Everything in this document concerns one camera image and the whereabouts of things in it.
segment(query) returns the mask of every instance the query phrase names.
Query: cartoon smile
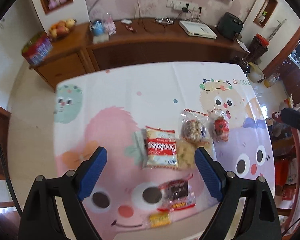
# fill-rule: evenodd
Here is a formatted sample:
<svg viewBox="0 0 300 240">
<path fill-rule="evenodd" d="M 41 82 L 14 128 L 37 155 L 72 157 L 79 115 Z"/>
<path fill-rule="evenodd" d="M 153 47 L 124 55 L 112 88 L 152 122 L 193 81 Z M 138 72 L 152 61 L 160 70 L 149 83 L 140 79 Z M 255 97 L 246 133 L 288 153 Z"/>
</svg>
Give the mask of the cartoon smile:
<svg viewBox="0 0 300 240">
<path fill-rule="evenodd" d="M 227 110 L 226 111 L 226 115 L 227 115 L 227 117 L 229 118 L 229 119 L 231 119 L 231 115 L 230 115 L 230 112 Z"/>
<path fill-rule="evenodd" d="M 111 224 L 112 227 L 113 227 L 114 225 L 116 225 L 117 227 L 120 227 L 120 228 L 137 228 L 137 227 L 143 226 L 142 224 L 140 224 L 140 225 L 135 225 L 135 226 L 125 226 L 125 225 L 118 224 L 118 223 L 117 223 L 117 220 L 114 220 L 113 223 Z"/>
</svg>

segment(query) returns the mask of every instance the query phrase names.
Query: blue gripper pad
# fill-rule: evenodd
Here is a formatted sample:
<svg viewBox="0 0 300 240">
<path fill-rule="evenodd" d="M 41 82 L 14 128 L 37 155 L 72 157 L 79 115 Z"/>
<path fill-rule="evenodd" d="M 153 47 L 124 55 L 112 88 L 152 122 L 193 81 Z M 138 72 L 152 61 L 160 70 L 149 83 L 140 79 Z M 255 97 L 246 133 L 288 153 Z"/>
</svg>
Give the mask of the blue gripper pad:
<svg viewBox="0 0 300 240">
<path fill-rule="evenodd" d="M 88 167 L 87 172 L 80 181 L 79 192 L 77 194 L 78 199 L 83 201 L 84 198 L 89 197 L 99 176 L 106 165 L 107 162 L 107 151 L 103 147 L 94 160 L 91 158 L 90 167 Z"/>
<path fill-rule="evenodd" d="M 194 153 L 194 161 L 210 192 L 210 195 L 221 202 L 223 199 L 221 181 L 199 148 L 196 149 Z"/>
</svg>

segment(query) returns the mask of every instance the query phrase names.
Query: metal screw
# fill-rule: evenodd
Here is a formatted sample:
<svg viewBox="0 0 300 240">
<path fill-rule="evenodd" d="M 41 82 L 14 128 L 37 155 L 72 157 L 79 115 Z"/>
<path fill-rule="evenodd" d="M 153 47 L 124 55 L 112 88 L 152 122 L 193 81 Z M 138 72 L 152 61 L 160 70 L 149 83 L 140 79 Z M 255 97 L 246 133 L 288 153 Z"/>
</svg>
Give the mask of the metal screw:
<svg viewBox="0 0 300 240">
<path fill-rule="evenodd" d="M 235 177 L 235 173 L 233 171 L 227 171 L 227 176 L 229 178 L 234 178 Z"/>
<path fill-rule="evenodd" d="M 37 177 L 35 178 L 35 180 L 36 180 L 36 181 L 41 181 L 41 180 L 43 180 L 43 176 L 42 176 L 42 175 L 39 175 L 39 176 L 37 176 Z"/>
<path fill-rule="evenodd" d="M 68 177 L 72 177 L 74 174 L 75 174 L 75 171 L 74 171 L 74 170 L 69 170 L 69 171 L 67 171 L 67 173 L 66 173 L 66 175 L 67 175 Z"/>
<path fill-rule="evenodd" d="M 262 183 L 266 182 L 266 179 L 265 179 L 265 177 L 263 177 L 263 176 L 259 176 L 259 177 L 258 177 L 258 180 L 259 180 L 260 182 L 262 182 Z"/>
</svg>

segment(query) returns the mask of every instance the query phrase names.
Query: dark green air fryer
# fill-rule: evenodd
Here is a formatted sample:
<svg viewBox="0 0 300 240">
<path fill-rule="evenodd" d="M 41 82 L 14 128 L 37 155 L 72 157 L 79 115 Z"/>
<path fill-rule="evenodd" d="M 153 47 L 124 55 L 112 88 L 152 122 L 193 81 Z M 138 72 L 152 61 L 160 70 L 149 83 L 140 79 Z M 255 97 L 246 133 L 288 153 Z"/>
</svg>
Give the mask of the dark green air fryer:
<svg viewBox="0 0 300 240">
<path fill-rule="evenodd" d="M 243 22 L 233 14 L 226 12 L 218 24 L 218 32 L 229 40 L 235 41 L 243 28 Z"/>
</svg>

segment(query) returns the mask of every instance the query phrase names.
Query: pink dot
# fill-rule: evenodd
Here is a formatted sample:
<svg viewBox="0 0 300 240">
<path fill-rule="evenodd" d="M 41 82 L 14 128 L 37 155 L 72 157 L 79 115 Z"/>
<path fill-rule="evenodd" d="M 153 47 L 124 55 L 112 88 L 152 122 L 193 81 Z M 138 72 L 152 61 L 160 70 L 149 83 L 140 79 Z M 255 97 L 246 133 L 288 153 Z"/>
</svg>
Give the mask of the pink dot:
<svg viewBox="0 0 300 240">
<path fill-rule="evenodd" d="M 257 172 L 257 165 L 253 164 L 251 166 L 251 174 L 254 175 L 254 174 L 256 174 L 256 172 Z"/>
<path fill-rule="evenodd" d="M 118 213 L 124 218 L 129 218 L 133 216 L 133 209 L 130 206 L 122 205 L 118 208 Z"/>
</svg>

